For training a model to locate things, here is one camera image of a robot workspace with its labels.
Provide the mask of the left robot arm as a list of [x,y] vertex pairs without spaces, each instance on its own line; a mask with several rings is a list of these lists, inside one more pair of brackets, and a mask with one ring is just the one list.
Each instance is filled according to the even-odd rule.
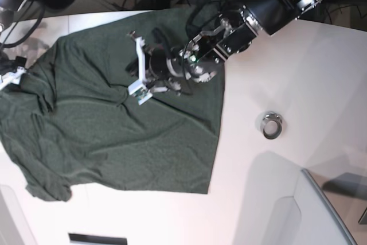
[[[260,31],[273,35],[322,1],[218,0],[220,8],[210,19],[214,25],[211,30],[193,25],[203,8],[198,5],[186,22],[189,39],[182,48],[172,47],[158,28],[152,31],[154,45],[131,32],[137,58],[126,71],[137,80],[128,86],[128,93],[143,104],[156,93],[182,94],[182,82],[209,82],[228,58],[245,51]],[[204,5],[211,2],[204,0]]]

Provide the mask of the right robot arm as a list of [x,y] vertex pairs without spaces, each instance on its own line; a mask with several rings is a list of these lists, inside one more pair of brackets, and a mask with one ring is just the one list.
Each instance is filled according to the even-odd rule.
[[12,34],[19,21],[13,22],[14,14],[20,11],[23,6],[29,2],[29,6],[33,6],[35,2],[40,4],[40,13],[34,25],[28,30],[25,35],[16,42],[7,43],[8,37],[1,42],[1,89],[3,90],[9,84],[18,85],[21,76],[27,72],[25,68],[26,58],[17,56],[15,59],[9,59],[8,55],[3,51],[4,49],[15,48],[23,44],[38,28],[44,14],[45,4],[43,0],[1,0],[1,32],[10,28],[8,34]]

